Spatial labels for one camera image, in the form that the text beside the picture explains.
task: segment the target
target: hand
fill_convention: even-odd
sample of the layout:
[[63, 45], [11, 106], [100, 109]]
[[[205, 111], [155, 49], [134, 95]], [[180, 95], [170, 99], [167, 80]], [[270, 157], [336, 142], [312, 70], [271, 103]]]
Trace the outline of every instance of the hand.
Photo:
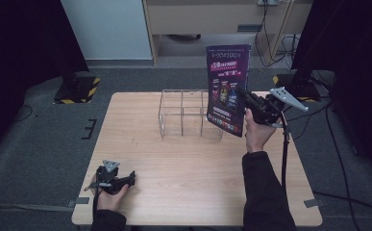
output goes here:
[[270, 137], [275, 133], [276, 128], [257, 124], [254, 121], [252, 111], [246, 109], [245, 112], [246, 120], [246, 149], [248, 152], [263, 151], [264, 145], [269, 141]]
[[111, 210], [114, 212], [118, 212], [120, 202], [123, 199], [123, 196], [129, 189], [129, 185], [126, 184], [122, 187], [122, 189], [117, 194], [109, 194], [105, 191], [101, 191], [99, 189], [98, 192], [101, 192], [98, 197], [98, 206], [97, 210]]

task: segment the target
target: wooden tabletop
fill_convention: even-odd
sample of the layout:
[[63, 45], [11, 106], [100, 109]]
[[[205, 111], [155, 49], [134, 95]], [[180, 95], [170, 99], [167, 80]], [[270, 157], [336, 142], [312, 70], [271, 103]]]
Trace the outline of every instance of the wooden tabletop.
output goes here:
[[[120, 212], [128, 225], [241, 226], [245, 190], [242, 156], [245, 139], [226, 132], [222, 138], [188, 134], [161, 137], [161, 92], [119, 92], [112, 96], [90, 160], [72, 221], [92, 224], [92, 193], [84, 188], [103, 165], [120, 163], [118, 177], [136, 172], [136, 184], [125, 195]], [[280, 178], [283, 135], [278, 129], [265, 147]], [[297, 226], [322, 222], [292, 140], [288, 147], [286, 187], [291, 214]]]

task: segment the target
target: power outlet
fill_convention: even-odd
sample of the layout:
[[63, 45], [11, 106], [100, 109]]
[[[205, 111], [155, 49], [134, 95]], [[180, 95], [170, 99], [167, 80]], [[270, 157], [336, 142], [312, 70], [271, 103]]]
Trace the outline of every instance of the power outlet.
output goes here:
[[277, 6], [281, 3], [281, 0], [258, 0], [258, 6]]

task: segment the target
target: white wall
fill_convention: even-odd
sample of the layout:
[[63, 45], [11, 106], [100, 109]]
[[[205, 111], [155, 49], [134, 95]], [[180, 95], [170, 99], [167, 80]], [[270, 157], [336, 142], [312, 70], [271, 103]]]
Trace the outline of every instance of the white wall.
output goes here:
[[152, 60], [141, 0], [62, 0], [86, 60]]

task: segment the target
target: black sleeve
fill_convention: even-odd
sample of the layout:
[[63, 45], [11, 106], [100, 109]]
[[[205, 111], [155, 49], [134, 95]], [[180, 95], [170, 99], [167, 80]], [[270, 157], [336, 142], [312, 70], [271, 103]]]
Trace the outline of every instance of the black sleeve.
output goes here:
[[296, 230], [287, 197], [266, 152], [247, 153], [242, 158], [246, 204], [245, 230]]
[[93, 219], [91, 231], [124, 231], [126, 225], [125, 216], [110, 211], [98, 210]]

